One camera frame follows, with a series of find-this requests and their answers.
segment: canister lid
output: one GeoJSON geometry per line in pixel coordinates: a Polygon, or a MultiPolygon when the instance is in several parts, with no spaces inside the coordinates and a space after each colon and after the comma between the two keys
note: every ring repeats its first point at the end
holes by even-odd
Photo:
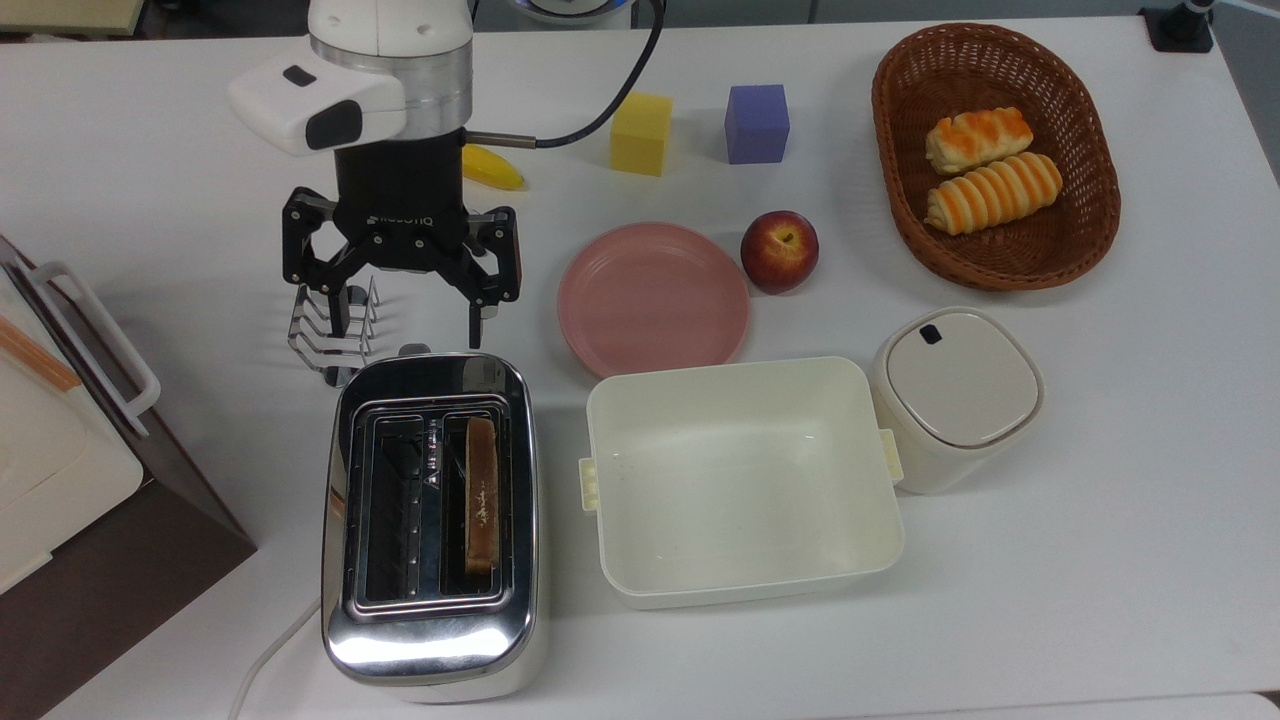
{"type": "Polygon", "coordinates": [[[1039,406],[1032,360],[1004,328],[968,310],[922,320],[884,363],[888,384],[911,416],[955,447],[995,445],[1039,406]]]}

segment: container handle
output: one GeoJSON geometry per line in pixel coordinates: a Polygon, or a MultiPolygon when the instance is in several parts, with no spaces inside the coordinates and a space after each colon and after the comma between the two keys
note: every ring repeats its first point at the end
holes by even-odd
{"type": "Polygon", "coordinates": [[[106,311],[102,306],[102,301],[97,299],[97,295],[88,287],[88,284],[79,278],[70,268],[63,263],[45,263],[38,268],[27,273],[27,281],[36,290],[36,293],[41,296],[45,306],[49,309],[54,320],[60,325],[63,333],[70,340],[72,345],[84,359],[86,365],[90,372],[97,377],[102,388],[106,391],[108,397],[116,406],[119,413],[124,415],[124,419],[129,423],[141,437],[147,436],[147,429],[142,425],[141,415],[155,405],[156,398],[160,397],[160,380],[156,379],[155,373],[147,366],[146,361],[129,342],[129,338],[124,336],[120,331],[120,325],[115,323],[115,319],[106,311]],[[138,383],[141,389],[131,400],[124,400],[123,393],[119,388],[111,383],[106,373],[97,364],[93,356],[84,347],[83,342],[76,331],[72,329],[70,323],[58,309],[47,295],[45,295],[45,288],[42,286],[52,286],[56,278],[67,278],[67,281],[74,287],[78,299],[73,299],[72,302],[84,314],[84,318],[93,325],[93,329],[102,334],[105,345],[120,360],[124,365],[125,372],[138,383]]]}
{"type": "Polygon", "coordinates": [[[577,479],[582,483],[582,512],[594,515],[600,509],[600,482],[595,477],[594,459],[577,461],[577,479]]]}
{"type": "Polygon", "coordinates": [[[897,441],[893,439],[893,430],[881,429],[881,447],[884,448],[884,464],[888,466],[888,478],[896,486],[902,482],[902,457],[897,454],[897,441]]]}

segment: purple cube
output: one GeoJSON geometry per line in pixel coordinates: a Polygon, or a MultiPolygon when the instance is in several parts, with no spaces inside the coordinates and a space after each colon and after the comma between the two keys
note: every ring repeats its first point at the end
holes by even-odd
{"type": "Polygon", "coordinates": [[[781,85],[735,85],[730,88],[724,113],[730,164],[781,163],[790,132],[787,96],[781,85]]]}

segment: yellow cube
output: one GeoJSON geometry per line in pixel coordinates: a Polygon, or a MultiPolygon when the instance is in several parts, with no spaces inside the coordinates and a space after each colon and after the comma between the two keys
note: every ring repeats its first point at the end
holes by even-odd
{"type": "Polygon", "coordinates": [[[631,92],[609,131],[609,167],[625,173],[662,176],[671,135],[671,97],[631,92]]]}

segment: banana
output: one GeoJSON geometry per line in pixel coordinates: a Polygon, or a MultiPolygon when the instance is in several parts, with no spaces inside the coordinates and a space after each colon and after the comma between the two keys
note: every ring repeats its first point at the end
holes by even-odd
{"type": "Polygon", "coordinates": [[[479,145],[462,146],[462,177],[498,190],[525,188],[525,178],[515,165],[479,145]]]}

